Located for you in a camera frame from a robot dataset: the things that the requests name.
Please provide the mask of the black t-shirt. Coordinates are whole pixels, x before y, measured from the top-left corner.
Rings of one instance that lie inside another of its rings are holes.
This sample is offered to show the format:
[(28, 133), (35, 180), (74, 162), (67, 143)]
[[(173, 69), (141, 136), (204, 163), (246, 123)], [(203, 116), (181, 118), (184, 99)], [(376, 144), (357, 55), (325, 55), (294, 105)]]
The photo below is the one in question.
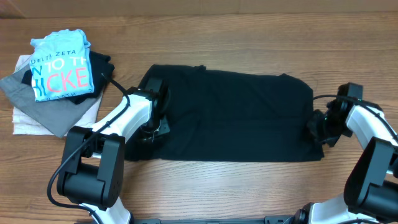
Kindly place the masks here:
[(286, 74), (249, 75), (204, 66), (153, 65), (144, 75), (166, 82), (170, 131), (126, 144), (129, 161), (307, 162), (324, 153), (307, 129), (313, 91)]

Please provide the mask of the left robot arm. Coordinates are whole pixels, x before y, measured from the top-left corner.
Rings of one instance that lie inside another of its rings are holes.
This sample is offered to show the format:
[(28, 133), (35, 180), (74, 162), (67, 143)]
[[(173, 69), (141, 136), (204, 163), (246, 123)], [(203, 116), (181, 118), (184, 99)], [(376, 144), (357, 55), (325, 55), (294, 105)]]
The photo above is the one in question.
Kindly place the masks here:
[(62, 162), (51, 177), (52, 186), (69, 199), (68, 208), (87, 211), (94, 223), (134, 223), (121, 201), (125, 153), (149, 152), (170, 129), (165, 115), (170, 90), (165, 81), (149, 78), (139, 88), (124, 89), (122, 102), (89, 128), (74, 126), (67, 134)]

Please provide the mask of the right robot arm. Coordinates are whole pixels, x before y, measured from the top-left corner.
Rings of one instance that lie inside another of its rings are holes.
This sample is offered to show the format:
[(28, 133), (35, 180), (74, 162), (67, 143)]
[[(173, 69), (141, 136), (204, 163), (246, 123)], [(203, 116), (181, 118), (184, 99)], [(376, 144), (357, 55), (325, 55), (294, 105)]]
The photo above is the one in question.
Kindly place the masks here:
[(327, 111), (314, 112), (307, 123), (312, 137), (333, 147), (340, 136), (356, 136), (363, 153), (341, 195), (309, 203), (287, 223), (392, 223), (397, 221), (397, 133), (382, 108), (363, 100), (363, 86), (347, 83), (330, 95)]

